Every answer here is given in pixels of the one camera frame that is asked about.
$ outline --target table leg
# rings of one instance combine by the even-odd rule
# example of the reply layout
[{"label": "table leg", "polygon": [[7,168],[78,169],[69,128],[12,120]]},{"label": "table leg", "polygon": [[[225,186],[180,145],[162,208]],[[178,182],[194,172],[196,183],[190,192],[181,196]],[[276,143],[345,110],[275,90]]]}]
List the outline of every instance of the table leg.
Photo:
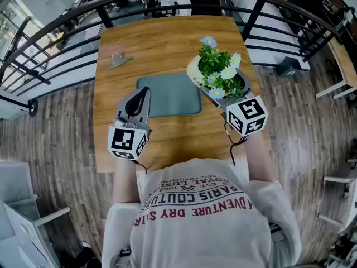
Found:
[{"label": "table leg", "polygon": [[334,181],[336,183],[350,183],[353,178],[339,178],[337,176],[324,176],[324,181]]},{"label": "table leg", "polygon": [[317,217],[321,218],[321,219],[323,219],[323,220],[325,220],[327,222],[330,222],[330,223],[332,223],[334,225],[337,225],[337,226],[341,226],[343,224],[342,222],[337,221],[335,219],[332,219],[332,218],[330,218],[328,216],[325,216],[324,214],[321,214],[321,213],[319,213]]},{"label": "table leg", "polygon": [[334,260],[336,260],[338,262],[342,262],[343,261],[343,259],[341,257],[337,257],[337,256],[335,256],[333,254],[330,254],[329,258],[332,258],[332,259],[334,259]]},{"label": "table leg", "polygon": [[318,98],[318,97],[322,97],[323,95],[327,94],[327,93],[330,93],[330,92],[333,92],[334,90],[336,90],[337,88],[340,88],[340,87],[343,87],[344,85],[346,85],[346,81],[341,81],[339,83],[336,83],[335,85],[319,92],[319,93],[316,93],[315,94],[315,97]]},{"label": "table leg", "polygon": [[334,95],[334,99],[338,99],[338,98],[340,98],[340,97],[342,97],[342,96],[344,96],[346,94],[354,92],[355,90],[357,90],[357,87],[352,87],[352,88],[350,88],[348,90],[345,90],[344,92],[341,92],[339,94]]},{"label": "table leg", "polygon": [[62,216],[63,214],[69,213],[71,209],[69,207],[60,209],[57,212],[51,213],[48,216],[42,217],[34,222],[34,225],[41,226],[46,222],[53,221],[55,218]]}]

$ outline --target white flower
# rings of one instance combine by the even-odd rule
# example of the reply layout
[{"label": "white flower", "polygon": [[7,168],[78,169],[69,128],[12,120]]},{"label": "white flower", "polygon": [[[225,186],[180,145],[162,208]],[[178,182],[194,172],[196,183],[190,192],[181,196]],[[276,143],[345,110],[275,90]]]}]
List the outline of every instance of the white flower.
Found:
[{"label": "white flower", "polygon": [[211,88],[211,90],[208,92],[208,95],[210,98],[214,99],[222,99],[225,96],[225,92],[223,88]]},{"label": "white flower", "polygon": [[231,79],[237,74],[237,69],[234,66],[226,66],[224,70],[220,72],[221,78]]},{"label": "white flower", "polygon": [[233,66],[234,68],[238,69],[239,65],[240,65],[240,55],[239,54],[234,54],[230,60],[229,63],[231,66]]}]

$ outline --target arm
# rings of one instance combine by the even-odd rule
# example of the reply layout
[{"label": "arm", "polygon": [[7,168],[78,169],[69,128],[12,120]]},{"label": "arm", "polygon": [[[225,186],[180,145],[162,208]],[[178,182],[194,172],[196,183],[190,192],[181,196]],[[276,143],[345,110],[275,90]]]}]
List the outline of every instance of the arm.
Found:
[{"label": "arm", "polygon": [[140,198],[133,162],[115,159],[112,207],[104,231],[102,267],[114,267],[120,252],[130,251],[130,233],[140,210]]},{"label": "arm", "polygon": [[254,206],[278,225],[272,233],[268,267],[294,265],[301,252],[300,233],[289,200],[278,183],[277,173],[260,132],[249,135],[245,144],[249,178],[245,188]]},{"label": "arm", "polygon": [[115,160],[112,203],[140,203],[136,167],[130,160]]},{"label": "arm", "polygon": [[276,182],[278,180],[277,171],[269,152],[264,147],[262,133],[257,132],[249,135],[244,144],[250,180]]}]

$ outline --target green leaves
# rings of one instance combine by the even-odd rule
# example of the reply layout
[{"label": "green leaves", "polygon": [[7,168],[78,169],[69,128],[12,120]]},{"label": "green leaves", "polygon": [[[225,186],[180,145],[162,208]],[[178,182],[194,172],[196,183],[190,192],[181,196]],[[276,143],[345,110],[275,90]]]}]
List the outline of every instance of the green leaves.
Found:
[{"label": "green leaves", "polygon": [[213,83],[208,83],[207,78],[212,73],[220,73],[228,64],[232,55],[227,51],[220,52],[218,49],[213,49],[210,46],[203,45],[199,50],[201,60],[199,62],[199,70],[205,76],[204,86],[208,88],[223,88],[227,97],[234,96],[239,98],[243,95],[240,81],[237,78],[222,79],[216,78]]}]

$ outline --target blue flower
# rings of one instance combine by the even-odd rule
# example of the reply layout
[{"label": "blue flower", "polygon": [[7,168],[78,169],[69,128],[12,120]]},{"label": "blue flower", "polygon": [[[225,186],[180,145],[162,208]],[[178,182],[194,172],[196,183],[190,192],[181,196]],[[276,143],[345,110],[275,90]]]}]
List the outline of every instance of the blue flower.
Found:
[{"label": "blue flower", "polygon": [[212,73],[211,75],[208,76],[207,82],[213,84],[216,78],[218,77],[219,77],[219,73]]},{"label": "blue flower", "polygon": [[223,88],[211,88],[208,95],[214,99],[222,99],[225,95]]},{"label": "blue flower", "polygon": [[237,69],[236,69],[234,66],[232,66],[232,65],[226,66],[226,67],[220,72],[221,78],[223,78],[223,79],[231,79],[231,78],[233,78],[236,74],[237,74]]},{"label": "blue flower", "polygon": [[236,69],[239,68],[240,65],[240,55],[239,54],[234,54],[230,60],[229,63],[231,66],[235,67]]},{"label": "blue flower", "polygon": [[204,38],[202,38],[200,40],[200,42],[203,42],[205,43],[207,46],[210,46],[210,47],[217,47],[217,42],[214,38],[210,37],[210,36],[206,36]]}]

